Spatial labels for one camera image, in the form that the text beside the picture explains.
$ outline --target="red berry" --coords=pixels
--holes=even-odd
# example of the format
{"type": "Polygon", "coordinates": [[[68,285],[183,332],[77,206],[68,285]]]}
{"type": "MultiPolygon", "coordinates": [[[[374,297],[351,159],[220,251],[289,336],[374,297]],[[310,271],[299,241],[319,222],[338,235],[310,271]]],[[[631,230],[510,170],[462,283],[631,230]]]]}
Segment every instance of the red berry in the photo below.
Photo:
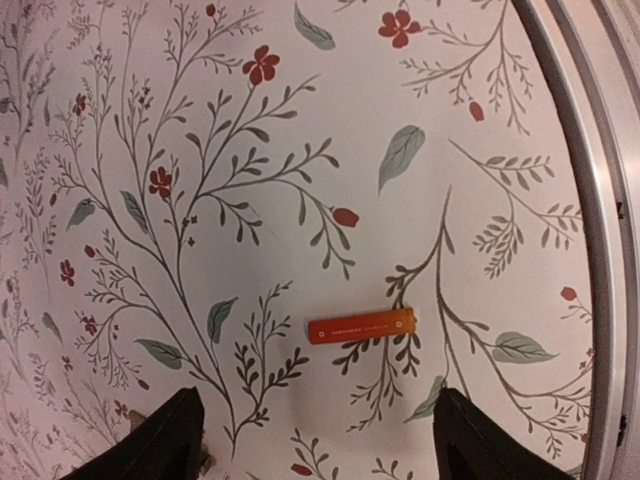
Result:
{"type": "Polygon", "coordinates": [[[336,208],[332,213],[335,222],[343,227],[353,228],[360,220],[360,217],[348,208],[336,208]]]}
{"type": "Polygon", "coordinates": [[[308,467],[300,465],[299,463],[294,463],[293,465],[291,465],[291,470],[296,472],[298,475],[302,475],[303,477],[310,477],[313,474],[313,472],[308,467]]]}
{"type": "Polygon", "coordinates": [[[560,296],[567,302],[573,302],[576,298],[578,298],[576,291],[571,287],[564,287],[562,289],[562,292],[560,292],[560,296]]]}
{"type": "Polygon", "coordinates": [[[484,112],[482,111],[482,107],[478,102],[471,102],[469,104],[469,112],[471,112],[471,116],[476,122],[481,122],[484,120],[484,112]]]}

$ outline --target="sage green leaf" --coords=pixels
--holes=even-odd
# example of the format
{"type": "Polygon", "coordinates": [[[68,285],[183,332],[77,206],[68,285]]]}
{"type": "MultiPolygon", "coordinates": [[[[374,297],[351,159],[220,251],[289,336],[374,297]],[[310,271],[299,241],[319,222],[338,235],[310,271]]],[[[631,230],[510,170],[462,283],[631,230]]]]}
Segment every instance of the sage green leaf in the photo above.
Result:
{"type": "Polygon", "coordinates": [[[47,97],[47,99],[44,101],[42,116],[44,117],[44,126],[48,127],[51,123],[51,113],[49,112],[49,97],[47,97]]]}
{"type": "Polygon", "coordinates": [[[138,200],[136,200],[136,197],[134,197],[133,194],[125,190],[120,190],[120,193],[122,194],[122,198],[124,198],[124,205],[125,207],[127,207],[127,212],[129,212],[129,215],[133,217],[133,219],[140,226],[140,229],[144,233],[149,233],[149,227],[147,227],[147,220],[144,218],[144,213],[142,213],[142,209],[140,208],[140,205],[138,204],[138,200]]]}
{"type": "Polygon", "coordinates": [[[264,130],[257,128],[257,127],[245,127],[245,130],[248,132],[253,133],[256,137],[258,137],[258,139],[261,142],[264,143],[269,143],[269,141],[271,140],[271,137],[269,137],[269,134],[267,132],[265,132],[264,130]]]}
{"type": "Polygon", "coordinates": [[[300,11],[298,3],[295,4],[293,21],[295,23],[296,30],[300,32],[300,35],[309,40],[320,50],[333,50],[336,48],[336,44],[333,41],[331,34],[324,28],[320,28],[319,26],[311,23],[300,11]]]}
{"type": "Polygon", "coordinates": [[[518,332],[501,333],[491,355],[496,362],[518,364],[546,362],[557,357],[547,353],[533,338],[518,332]]]}
{"type": "Polygon", "coordinates": [[[69,230],[72,225],[80,225],[88,216],[93,215],[95,211],[96,206],[90,198],[80,200],[71,214],[69,223],[67,223],[67,230],[69,230]]]}
{"type": "Polygon", "coordinates": [[[9,186],[7,171],[4,169],[4,160],[2,158],[0,158],[0,185],[4,185],[5,187],[9,186]]]}
{"type": "Polygon", "coordinates": [[[582,464],[573,467],[571,470],[566,470],[564,473],[566,473],[567,475],[571,475],[573,478],[579,479],[582,475],[582,464]]]}
{"type": "Polygon", "coordinates": [[[139,338],[135,343],[142,345],[153,358],[171,370],[180,370],[182,368],[182,355],[180,355],[180,350],[176,347],[158,340],[146,340],[143,338],[139,338]]]}
{"type": "Polygon", "coordinates": [[[216,303],[211,307],[211,310],[209,310],[209,316],[207,317],[207,334],[213,343],[220,343],[222,323],[231,313],[231,307],[233,307],[233,304],[236,303],[237,300],[238,297],[234,297],[231,300],[216,303]]]}
{"type": "Polygon", "coordinates": [[[404,423],[410,422],[411,420],[417,420],[419,418],[427,418],[433,415],[433,410],[436,408],[436,402],[440,396],[440,391],[446,387],[447,381],[442,375],[438,375],[433,380],[433,385],[431,386],[431,391],[429,392],[427,399],[416,407],[413,414],[407,418],[404,423]]]}
{"type": "Polygon", "coordinates": [[[49,312],[44,312],[42,314],[42,324],[45,326],[45,328],[51,330],[53,334],[58,337],[58,340],[60,340],[60,343],[62,344],[62,335],[60,335],[60,330],[58,329],[56,322],[53,321],[53,318],[51,317],[49,312]]]}
{"type": "Polygon", "coordinates": [[[185,135],[185,137],[187,137],[187,140],[193,142],[195,146],[198,147],[198,150],[202,149],[202,145],[200,144],[200,139],[195,133],[189,132],[185,135]]]}
{"type": "Polygon", "coordinates": [[[425,134],[414,125],[407,125],[396,132],[391,139],[387,153],[380,164],[378,194],[389,180],[403,174],[425,141],[425,134]]]}

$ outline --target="wall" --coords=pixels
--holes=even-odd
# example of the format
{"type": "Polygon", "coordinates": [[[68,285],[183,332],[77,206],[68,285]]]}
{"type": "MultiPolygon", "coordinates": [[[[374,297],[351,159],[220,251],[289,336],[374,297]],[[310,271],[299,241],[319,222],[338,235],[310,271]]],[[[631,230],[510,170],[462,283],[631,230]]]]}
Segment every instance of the wall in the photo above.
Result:
{"type": "Polygon", "coordinates": [[[579,469],[582,217],[500,0],[12,0],[0,474],[60,478],[197,385],[211,478],[437,478],[455,386],[579,469]],[[310,319],[412,306],[413,335],[310,319]]]}

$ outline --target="door hinge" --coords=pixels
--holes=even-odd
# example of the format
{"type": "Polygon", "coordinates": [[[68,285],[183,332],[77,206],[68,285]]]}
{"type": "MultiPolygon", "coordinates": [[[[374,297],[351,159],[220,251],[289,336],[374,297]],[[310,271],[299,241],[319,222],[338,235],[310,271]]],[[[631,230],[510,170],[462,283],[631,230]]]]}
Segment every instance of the door hinge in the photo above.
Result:
{"type": "Polygon", "coordinates": [[[619,220],[624,220],[625,217],[627,216],[627,214],[625,213],[625,209],[624,209],[624,202],[616,202],[616,207],[618,209],[618,219],[619,220]]]}
{"type": "Polygon", "coordinates": [[[627,433],[627,416],[623,415],[620,417],[620,429],[618,430],[618,442],[616,446],[622,445],[622,441],[624,440],[624,436],[627,433]]]}

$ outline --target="orange label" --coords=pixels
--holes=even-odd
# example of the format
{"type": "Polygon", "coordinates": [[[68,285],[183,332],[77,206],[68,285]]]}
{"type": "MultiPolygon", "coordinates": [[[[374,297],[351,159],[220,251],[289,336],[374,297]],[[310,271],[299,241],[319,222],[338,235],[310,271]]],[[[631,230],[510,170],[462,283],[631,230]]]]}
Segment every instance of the orange label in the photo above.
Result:
{"type": "Polygon", "coordinates": [[[412,308],[366,313],[352,317],[309,322],[309,340],[320,343],[357,342],[367,338],[413,333],[416,319],[412,308]]]}

